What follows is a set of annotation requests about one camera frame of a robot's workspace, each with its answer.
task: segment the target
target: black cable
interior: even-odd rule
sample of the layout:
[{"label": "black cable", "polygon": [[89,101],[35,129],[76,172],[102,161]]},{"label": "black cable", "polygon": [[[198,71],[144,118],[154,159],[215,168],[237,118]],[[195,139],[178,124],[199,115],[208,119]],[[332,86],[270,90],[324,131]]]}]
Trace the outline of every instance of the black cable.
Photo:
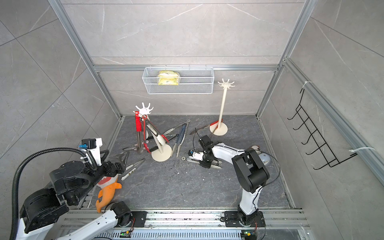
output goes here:
[{"label": "black cable", "polygon": [[193,151],[194,152],[196,152],[196,148],[195,148],[195,135],[196,135],[196,133],[197,133],[197,130],[196,130],[196,128],[195,128],[195,134],[193,134],[193,139],[192,139],[192,145],[193,145]]},{"label": "black cable", "polygon": [[135,218],[133,218],[133,223],[131,229],[129,230],[129,235],[131,235],[131,233],[133,232],[133,225],[135,225]]},{"label": "black cable", "polygon": [[108,239],[108,240],[113,240],[113,239],[111,239],[111,238],[109,238],[109,237],[94,237],[93,239],[100,239],[100,238],[103,238],[103,239]]},{"label": "black cable", "polygon": [[220,147],[226,147],[226,148],[229,148],[229,149],[231,149],[231,150],[233,150],[233,151],[235,151],[235,152],[246,152],[247,150],[244,150],[244,151],[237,151],[237,150],[235,150],[235,149],[233,149],[233,148],[231,148],[231,147],[229,147],[229,146],[220,146]]},{"label": "black cable", "polygon": [[88,154],[88,157],[89,157],[89,160],[91,161],[92,165],[90,166],[91,170],[92,171],[96,171],[97,170],[97,164],[96,164],[96,160],[95,158],[93,157],[92,155],[92,152],[87,150],[87,154]]},{"label": "black cable", "polygon": [[259,240],[263,240],[263,239],[264,239],[264,237],[265,237],[265,234],[266,234],[266,227],[264,227],[264,235],[263,235],[263,237],[262,237],[262,238],[260,238]]},{"label": "black cable", "polygon": [[13,182],[12,182],[12,227],[11,227],[11,235],[9,236],[10,240],[15,240],[17,236],[17,229],[19,225],[19,183],[20,183],[20,176],[27,165],[32,159],[43,155],[45,153],[50,153],[50,152],[59,152],[59,151],[69,151],[69,152],[75,152],[80,154],[82,157],[87,157],[85,152],[71,148],[71,147],[56,147],[56,148],[50,148],[50,149],[45,149],[39,152],[36,152],[32,154],[31,156],[27,157],[20,163],[20,165],[17,167],[15,175],[13,177]]},{"label": "black cable", "polygon": [[111,204],[115,204],[115,202],[110,202],[110,203],[108,203],[108,204],[105,206],[105,208],[104,208],[104,212],[107,211],[108,206],[111,205]]},{"label": "black cable", "polygon": [[[256,150],[256,151],[259,151],[259,152],[261,152],[261,153],[265,153],[265,154],[267,154],[267,155],[273,157],[271,154],[266,153],[266,152],[263,152],[263,151],[261,151],[261,150]],[[275,182],[275,181],[279,178],[280,173],[281,173],[281,167],[280,167],[280,163],[279,163],[279,161],[277,161],[277,159],[276,159],[275,157],[273,157],[273,158],[275,159],[275,161],[276,161],[276,163],[277,163],[277,166],[279,166],[279,173],[278,173],[277,177],[276,177],[272,182],[269,182],[269,183],[265,184],[265,185],[262,186],[262,187],[260,188],[260,190],[257,192],[255,198],[254,198],[253,201],[252,201],[253,206],[255,207],[256,210],[257,210],[257,208],[256,208],[256,205],[255,205],[255,199],[256,199],[257,196],[259,195],[260,191],[261,191],[265,186],[268,186],[268,185],[270,185],[271,183]]]},{"label": "black cable", "polygon": [[255,230],[254,230],[253,232],[256,232],[256,229],[257,229],[257,222],[256,222],[256,220],[254,220],[254,222],[255,222]]}]

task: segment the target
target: wire basket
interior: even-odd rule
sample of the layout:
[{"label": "wire basket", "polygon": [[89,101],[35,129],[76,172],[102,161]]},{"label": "wire basket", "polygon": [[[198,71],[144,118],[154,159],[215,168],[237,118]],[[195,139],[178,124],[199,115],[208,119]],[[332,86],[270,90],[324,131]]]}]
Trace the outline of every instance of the wire basket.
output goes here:
[{"label": "wire basket", "polygon": [[[160,71],[179,73],[179,85],[158,85]],[[214,87],[212,67],[149,67],[145,68],[143,81],[149,94],[209,94]]]}]

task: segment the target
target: aluminum frame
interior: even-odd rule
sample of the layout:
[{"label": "aluminum frame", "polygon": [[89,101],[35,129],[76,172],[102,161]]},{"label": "aluminum frame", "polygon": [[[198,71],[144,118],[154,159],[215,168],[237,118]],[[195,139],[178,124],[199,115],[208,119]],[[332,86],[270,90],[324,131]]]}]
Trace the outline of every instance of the aluminum frame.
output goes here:
[{"label": "aluminum frame", "polygon": [[215,71],[277,71],[273,64],[180,64],[180,65],[94,65],[97,72],[102,71],[144,71],[149,67],[212,67]]},{"label": "aluminum frame", "polygon": [[260,118],[260,116],[263,114],[263,111],[269,101],[269,98],[271,97],[272,92],[277,84],[277,81],[279,80],[279,77],[284,69],[283,60],[291,56],[292,51],[295,48],[297,41],[299,40],[299,37],[301,36],[301,33],[303,32],[304,27],[307,24],[308,19],[310,18],[317,1],[318,0],[306,0],[304,7],[300,13],[300,16],[296,22],[295,28],[293,29],[291,37],[288,40],[287,46],[285,47],[284,52],[281,56],[281,59],[278,64],[278,70],[273,74],[268,88],[265,91],[264,97],[260,103],[260,106],[256,111],[257,118]]},{"label": "aluminum frame", "polygon": [[[253,227],[225,227],[220,221],[225,211],[237,209],[133,209],[147,211],[144,227],[135,230],[251,230]],[[301,209],[260,209],[265,218],[266,229],[310,229]],[[70,210],[55,224],[55,232],[67,234],[98,218],[94,209]],[[115,230],[126,228],[115,227]]]},{"label": "aluminum frame", "polygon": [[[321,93],[321,91],[310,81],[310,79],[296,66],[289,58],[285,58],[283,64],[295,79],[304,85],[304,89],[311,96],[313,101],[325,113],[328,119],[333,123],[341,135],[351,145],[353,149],[359,147],[369,147],[369,143],[359,132],[348,122],[348,120],[333,106],[333,104]],[[384,186],[384,159],[372,149],[362,149],[356,152],[359,157],[367,164],[373,174]]]},{"label": "aluminum frame", "polygon": [[121,119],[117,121],[117,123],[113,129],[113,132],[112,132],[112,134],[108,140],[107,149],[112,150],[113,145],[115,144],[116,138],[119,135],[119,132],[120,132],[120,129],[121,129],[121,126],[122,126],[124,120],[125,120],[125,116],[121,117]]},{"label": "aluminum frame", "polygon": [[112,95],[109,92],[104,81],[101,79],[101,77],[98,75],[98,73],[93,69],[92,59],[89,56],[87,50],[85,49],[83,43],[81,42],[80,37],[77,34],[77,32],[76,32],[71,20],[69,19],[67,13],[65,12],[63,4],[61,3],[60,0],[48,0],[48,2],[51,4],[52,9],[55,11],[57,17],[59,18],[60,22],[62,23],[65,31],[67,32],[69,38],[71,39],[73,45],[75,46],[76,50],[80,54],[85,65],[87,66],[88,70],[91,72],[92,77],[95,79],[101,92],[104,94],[105,99],[107,99],[107,102],[111,106],[117,119],[120,119],[122,114],[120,113],[120,110],[119,110],[117,104],[115,103],[115,101],[113,100]]}]

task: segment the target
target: gray floor tile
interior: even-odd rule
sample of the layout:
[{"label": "gray floor tile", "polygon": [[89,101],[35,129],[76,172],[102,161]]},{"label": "gray floor tile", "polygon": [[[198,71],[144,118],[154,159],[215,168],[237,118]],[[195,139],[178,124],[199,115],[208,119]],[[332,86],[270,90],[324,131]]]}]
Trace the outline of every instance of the gray floor tile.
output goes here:
[{"label": "gray floor tile", "polygon": [[[193,127],[203,126],[215,121],[218,116],[151,116],[151,121],[161,130],[166,131],[179,123],[191,119],[188,134]],[[223,117],[229,130],[224,136],[212,137],[214,141],[237,148],[247,148],[259,145],[266,151],[266,143],[253,115],[230,115]],[[134,116],[127,116],[111,151],[111,156],[121,152],[121,149],[136,143]],[[178,158],[173,155],[165,162],[155,162],[148,153],[138,155],[132,152],[128,158],[130,163],[141,158],[146,161],[125,181],[122,189],[116,190],[113,201],[125,201],[132,208],[161,208],[161,207],[236,207],[241,200],[241,186],[237,181],[235,171],[230,163],[224,162],[223,169],[205,169],[198,164],[182,161],[187,152],[193,149],[193,136],[187,134]],[[208,129],[199,131],[200,135],[209,134]],[[195,147],[198,145],[195,136]],[[269,165],[270,179],[277,176],[277,169]],[[94,195],[91,207],[94,207],[97,196]],[[259,207],[289,208],[287,198],[280,180],[263,189]]]}]

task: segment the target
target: white stand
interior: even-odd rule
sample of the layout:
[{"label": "white stand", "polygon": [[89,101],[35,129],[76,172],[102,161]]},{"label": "white stand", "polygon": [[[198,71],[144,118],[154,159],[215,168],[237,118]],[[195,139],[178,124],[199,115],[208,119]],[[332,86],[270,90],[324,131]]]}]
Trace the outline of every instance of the white stand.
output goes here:
[{"label": "white stand", "polygon": [[164,146],[160,146],[159,149],[151,152],[151,154],[153,160],[156,162],[163,162],[170,158],[170,155],[172,154],[172,148],[168,144],[165,144]]},{"label": "white stand", "polygon": [[[144,106],[144,103],[142,103],[142,104],[143,104],[143,108],[139,108],[137,106],[136,106],[136,108],[139,110],[139,114],[147,115],[147,118],[149,120],[148,115],[153,110],[153,107],[152,107],[152,109],[149,109],[149,107],[151,106],[151,103],[148,104],[147,108]],[[150,128],[152,131],[155,131],[154,129],[152,129],[152,127],[150,125],[147,125],[147,127]],[[159,141],[159,139],[157,137],[155,137],[155,135],[153,134],[152,131],[151,131],[151,134],[152,134],[153,139],[155,140],[156,145],[158,147],[157,150],[151,152],[151,156],[152,156],[153,160],[155,160],[157,162],[163,162],[163,161],[168,160],[172,154],[172,148],[165,143],[164,138],[160,135],[159,132],[157,134],[158,134],[159,139],[161,138],[160,139],[161,142]]]},{"label": "white stand", "polygon": [[226,126],[225,123],[221,122],[221,119],[223,117],[223,110],[224,110],[224,104],[225,104],[225,97],[227,96],[227,89],[230,89],[229,87],[234,87],[231,84],[235,83],[235,82],[229,83],[229,79],[226,82],[224,82],[224,79],[222,79],[222,80],[223,80],[222,83],[218,82],[220,87],[224,88],[223,99],[221,101],[221,109],[220,109],[220,115],[218,118],[218,123],[209,127],[209,130],[216,136],[222,136],[228,132],[228,127]]}]

